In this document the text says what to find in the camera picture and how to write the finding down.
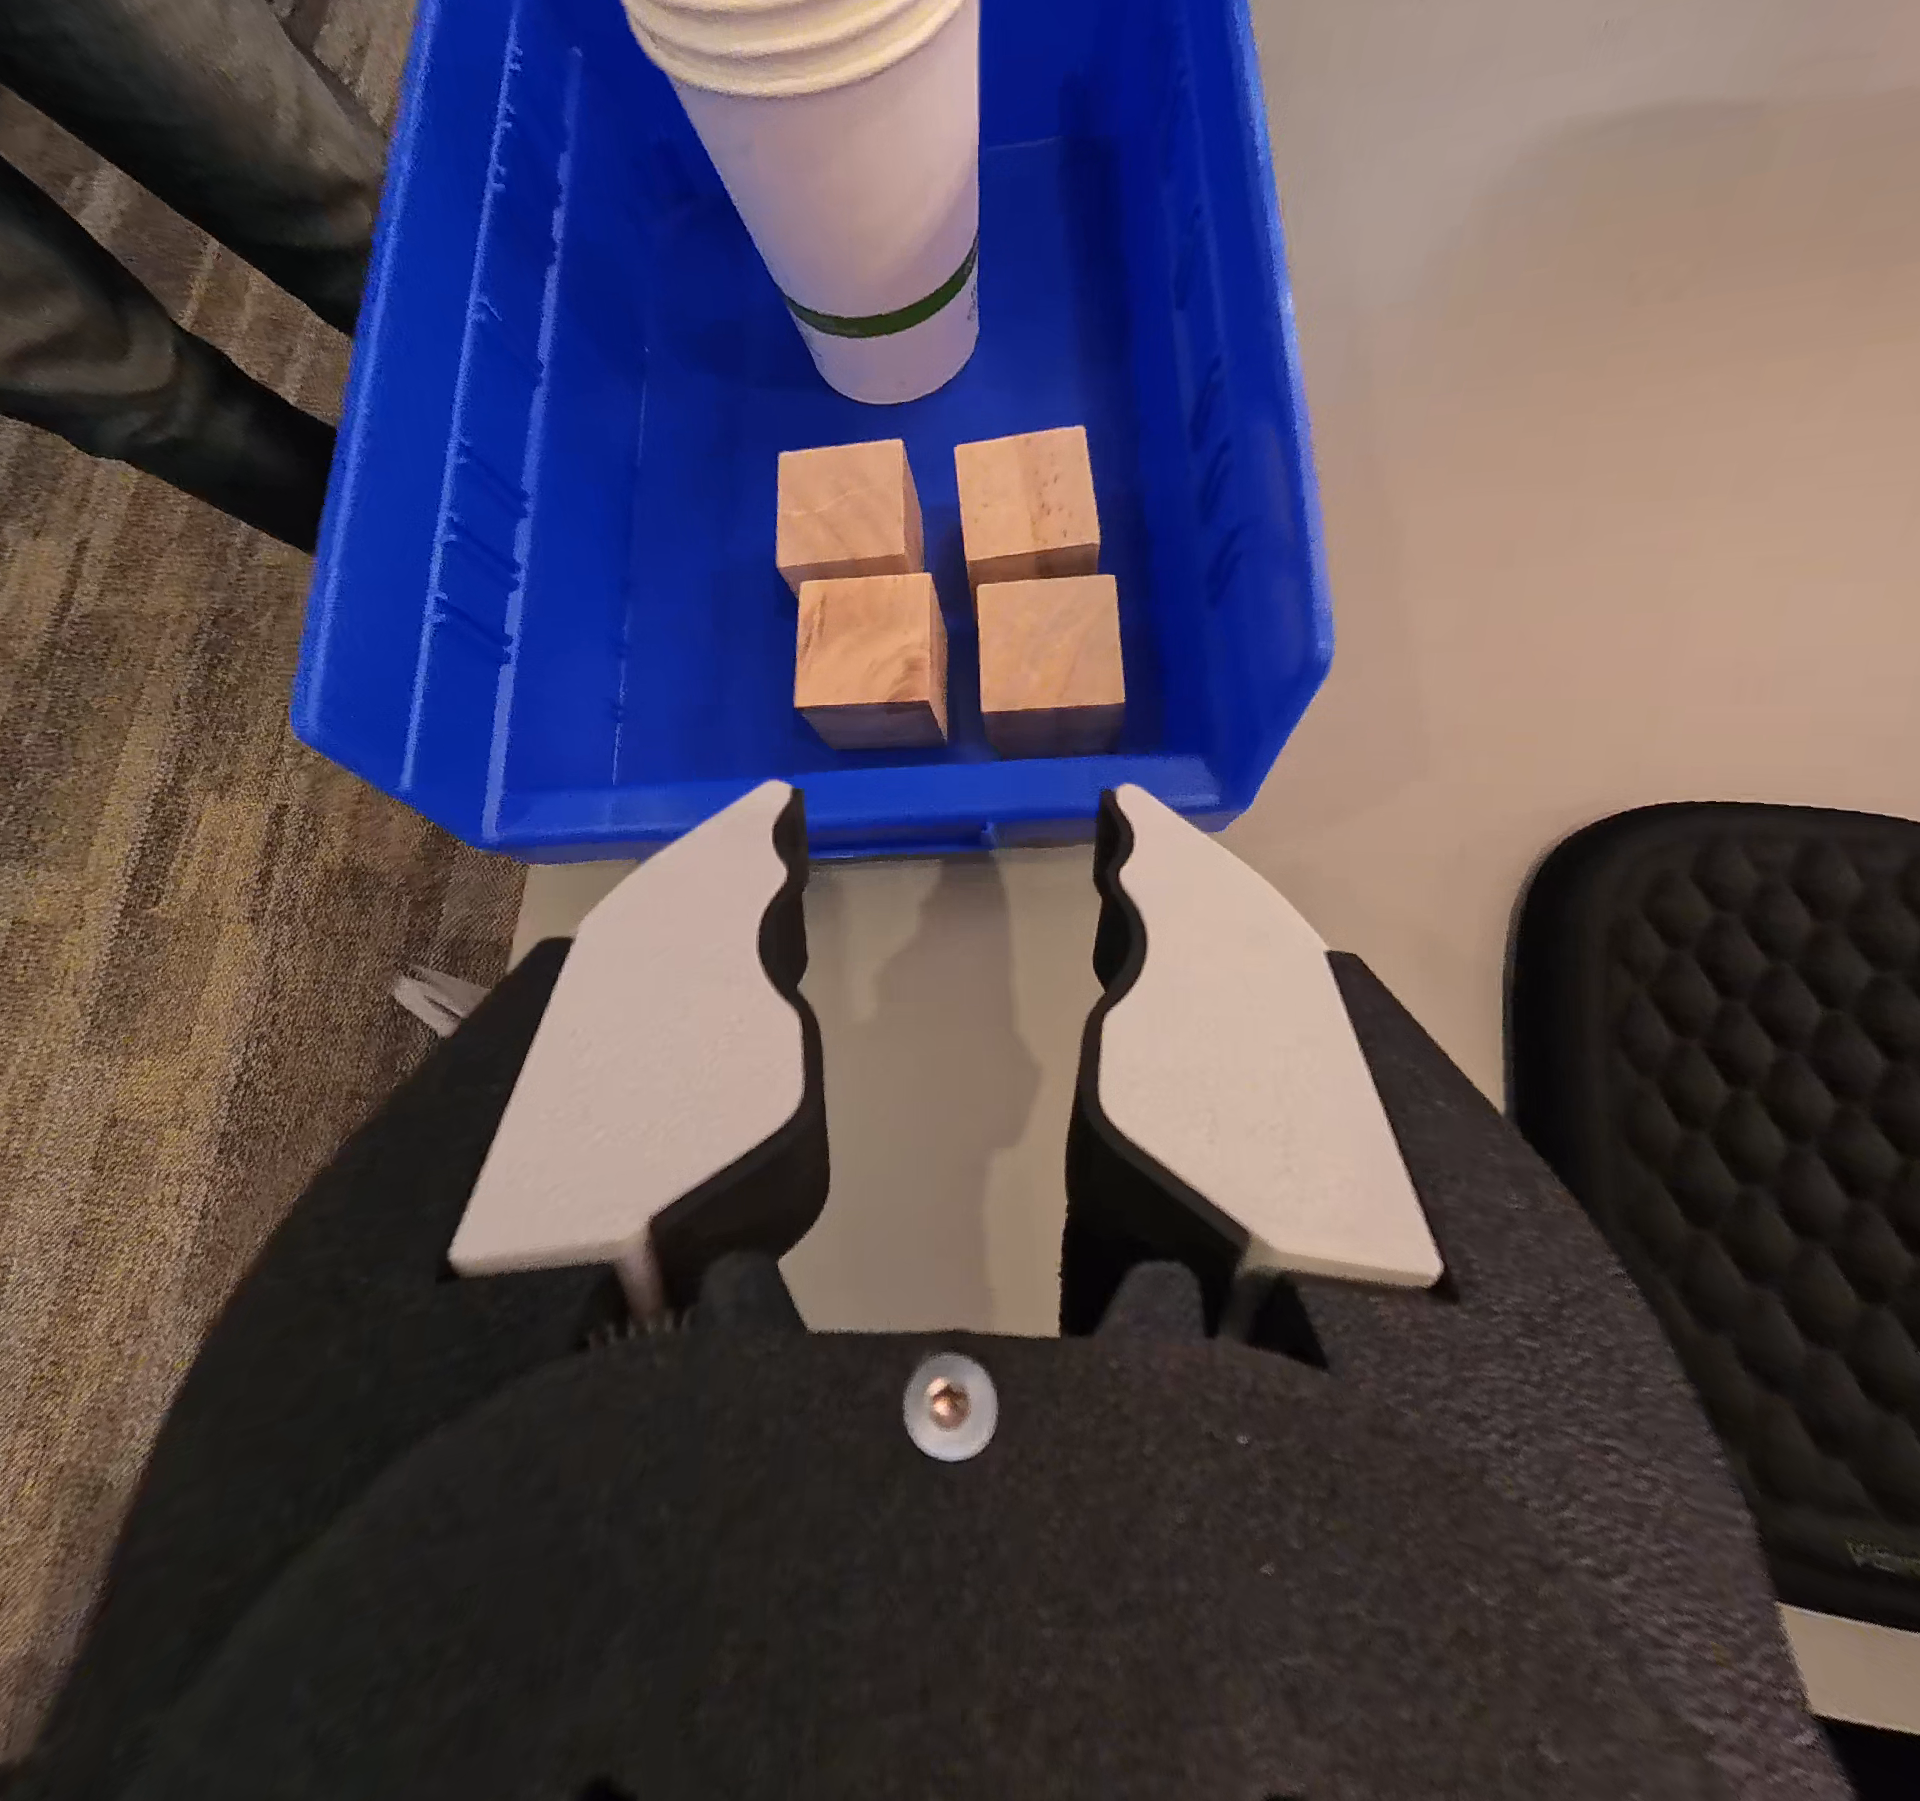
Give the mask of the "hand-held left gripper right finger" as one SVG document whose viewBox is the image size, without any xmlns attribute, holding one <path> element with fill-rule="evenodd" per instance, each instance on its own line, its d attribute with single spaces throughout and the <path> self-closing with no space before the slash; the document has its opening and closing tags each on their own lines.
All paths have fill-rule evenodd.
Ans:
<svg viewBox="0 0 1920 1801">
<path fill-rule="evenodd" d="M 1305 1337 L 1280 1286 L 1436 1295 L 1446 1265 L 1325 937 L 1143 785 L 1102 796 L 1098 997 L 1066 1144 L 1062 1334 L 1136 1268 L 1199 1286 L 1205 1335 Z"/>
</svg>

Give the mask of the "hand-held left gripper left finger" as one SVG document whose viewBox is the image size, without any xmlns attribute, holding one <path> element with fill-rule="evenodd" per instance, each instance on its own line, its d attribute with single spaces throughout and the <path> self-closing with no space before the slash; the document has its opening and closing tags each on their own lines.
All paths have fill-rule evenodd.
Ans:
<svg viewBox="0 0 1920 1801">
<path fill-rule="evenodd" d="M 804 1238 L 830 1190 L 807 879 L 803 792 L 765 782 L 588 910 L 452 1238 L 456 1275 L 605 1268 L 662 1326 L 714 1265 Z"/>
</svg>

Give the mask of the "blue plastic bin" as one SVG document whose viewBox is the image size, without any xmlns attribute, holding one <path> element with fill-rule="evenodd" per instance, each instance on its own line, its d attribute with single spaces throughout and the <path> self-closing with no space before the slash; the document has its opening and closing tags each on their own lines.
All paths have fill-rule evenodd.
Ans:
<svg viewBox="0 0 1920 1801">
<path fill-rule="evenodd" d="M 818 856 L 1090 840 L 1139 782 L 1238 818 L 1321 689 L 1333 589 L 1251 0 L 984 0 L 979 342 L 938 395 L 818 374 L 616 0 L 421 0 L 293 731 L 461 842 L 636 858 L 762 780 Z M 955 446 L 1081 425 L 1117 752 L 1007 760 Z M 795 709 L 785 448 L 900 437 L 951 740 Z"/>
</svg>

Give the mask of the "wooden cube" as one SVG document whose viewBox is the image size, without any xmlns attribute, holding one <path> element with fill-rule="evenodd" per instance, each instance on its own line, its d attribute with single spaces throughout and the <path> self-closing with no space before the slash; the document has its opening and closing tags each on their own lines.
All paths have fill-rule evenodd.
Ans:
<svg viewBox="0 0 1920 1801">
<path fill-rule="evenodd" d="M 900 439 L 784 451 L 775 499 L 775 563 L 792 592 L 927 569 L 924 507 Z"/>
<path fill-rule="evenodd" d="M 1078 424 L 955 446 L 971 589 L 1098 574 L 1100 519 Z"/>
<path fill-rule="evenodd" d="M 929 571 L 807 580 L 797 710 L 836 752 L 948 744 L 948 627 Z"/>
<path fill-rule="evenodd" d="M 1113 574 L 989 581 L 974 592 L 979 705 L 998 759 L 1117 750 L 1127 687 Z"/>
</svg>

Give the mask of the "black textured wrist pad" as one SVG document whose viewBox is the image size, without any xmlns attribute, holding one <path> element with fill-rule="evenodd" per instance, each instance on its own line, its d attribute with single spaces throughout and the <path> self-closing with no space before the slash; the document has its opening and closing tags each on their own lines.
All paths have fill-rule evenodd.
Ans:
<svg viewBox="0 0 1920 1801">
<path fill-rule="evenodd" d="M 1918 826 L 1641 805 L 1508 939 L 1508 1112 L 1694 1384 L 1795 1608 L 1918 1626 Z"/>
</svg>

